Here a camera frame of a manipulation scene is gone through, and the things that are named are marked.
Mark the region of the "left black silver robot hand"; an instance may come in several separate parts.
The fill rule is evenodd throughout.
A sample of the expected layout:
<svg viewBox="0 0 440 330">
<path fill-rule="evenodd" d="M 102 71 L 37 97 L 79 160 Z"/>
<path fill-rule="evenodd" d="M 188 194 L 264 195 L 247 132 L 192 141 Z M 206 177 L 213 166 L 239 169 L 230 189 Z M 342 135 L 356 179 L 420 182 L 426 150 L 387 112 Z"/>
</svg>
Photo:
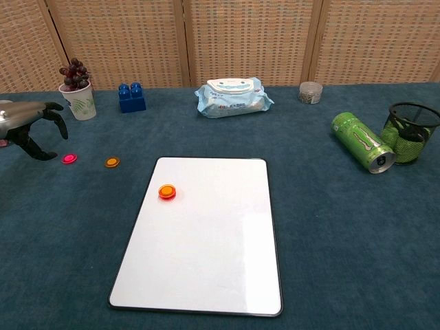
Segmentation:
<svg viewBox="0 0 440 330">
<path fill-rule="evenodd" d="M 68 139 L 64 119 L 58 113 L 64 107 L 57 102 L 21 101 L 1 103 L 1 139 L 20 146 L 30 157 L 47 161 L 54 159 L 55 152 L 45 152 L 29 136 L 30 127 L 40 119 L 52 121 L 63 139 Z"/>
</svg>

